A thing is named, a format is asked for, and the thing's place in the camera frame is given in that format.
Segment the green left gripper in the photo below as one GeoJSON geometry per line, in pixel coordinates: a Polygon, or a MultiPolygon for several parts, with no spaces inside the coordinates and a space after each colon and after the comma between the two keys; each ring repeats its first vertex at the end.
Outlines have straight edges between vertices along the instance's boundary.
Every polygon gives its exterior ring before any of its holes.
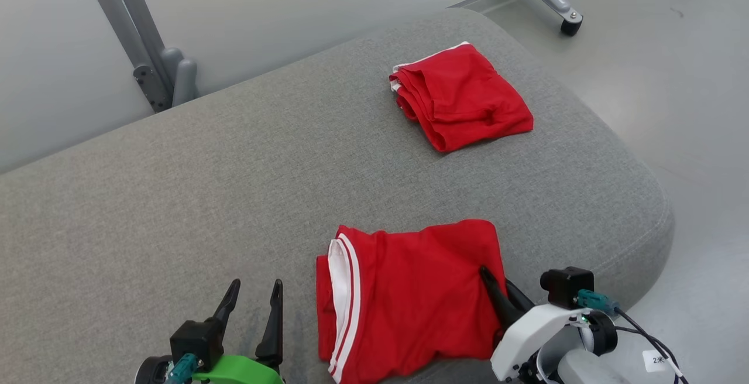
{"type": "MultiPolygon", "coordinates": [[[[235,309],[240,294],[241,280],[230,283],[214,314],[206,319],[213,328],[225,329],[228,317],[235,309]]],[[[196,372],[194,381],[209,384],[284,384],[281,375],[270,367],[283,363],[283,281],[276,279],[270,297],[270,314],[260,343],[255,348],[255,360],[241,355],[223,355],[208,372],[196,372]]]]}

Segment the red Bulls 23 jersey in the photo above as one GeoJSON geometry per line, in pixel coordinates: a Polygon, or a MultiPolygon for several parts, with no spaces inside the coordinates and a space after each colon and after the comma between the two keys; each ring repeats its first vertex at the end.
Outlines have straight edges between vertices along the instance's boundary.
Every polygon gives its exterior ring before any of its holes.
{"type": "Polygon", "coordinates": [[[318,355],[335,384],[378,384],[437,358],[490,358],[500,320],[481,267],[504,278],[486,220],[402,233],[340,226],[315,261],[318,355]]]}

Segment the grey fabric sofa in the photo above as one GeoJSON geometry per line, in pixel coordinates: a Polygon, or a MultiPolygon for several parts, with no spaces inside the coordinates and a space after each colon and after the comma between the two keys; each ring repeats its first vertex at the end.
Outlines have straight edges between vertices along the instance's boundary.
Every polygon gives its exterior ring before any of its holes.
{"type": "Polygon", "coordinates": [[[235,278],[225,347],[252,354],[284,283],[288,382],[329,384],[315,257],[339,225],[492,222],[508,277],[578,266],[624,307],[676,221],[650,169],[486,16],[445,9],[334,46],[0,175],[0,384],[133,384],[235,278]],[[519,91],[530,133],[440,155],[388,75],[470,42],[519,91]]]}

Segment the red shorts with white trim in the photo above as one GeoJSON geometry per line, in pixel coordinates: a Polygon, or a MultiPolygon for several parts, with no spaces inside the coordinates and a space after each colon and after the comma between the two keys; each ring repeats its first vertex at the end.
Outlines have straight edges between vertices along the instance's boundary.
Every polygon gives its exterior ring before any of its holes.
{"type": "Polygon", "coordinates": [[[398,107],[439,153],[534,128],[521,94],[469,42],[399,64],[389,81],[398,107]]]}

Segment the grey metal partition post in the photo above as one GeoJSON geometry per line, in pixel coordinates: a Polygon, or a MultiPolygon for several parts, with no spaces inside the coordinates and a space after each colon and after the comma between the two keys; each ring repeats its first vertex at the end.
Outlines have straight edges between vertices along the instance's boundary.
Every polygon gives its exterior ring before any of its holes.
{"type": "Polygon", "coordinates": [[[133,79],[153,112],[198,98],[197,62],[165,46],[146,0],[97,0],[133,64],[133,79]]]}

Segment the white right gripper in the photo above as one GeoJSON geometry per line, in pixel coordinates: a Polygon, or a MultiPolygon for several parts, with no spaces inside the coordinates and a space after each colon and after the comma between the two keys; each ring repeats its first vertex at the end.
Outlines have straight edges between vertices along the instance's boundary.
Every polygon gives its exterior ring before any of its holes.
{"type": "Polygon", "coordinates": [[[511,280],[505,279],[506,295],[487,266],[479,267],[490,304],[501,329],[508,329],[500,340],[490,365],[499,382],[519,377],[514,366],[521,366],[567,325],[580,324],[585,308],[569,310],[553,304],[535,306],[511,280]]]}

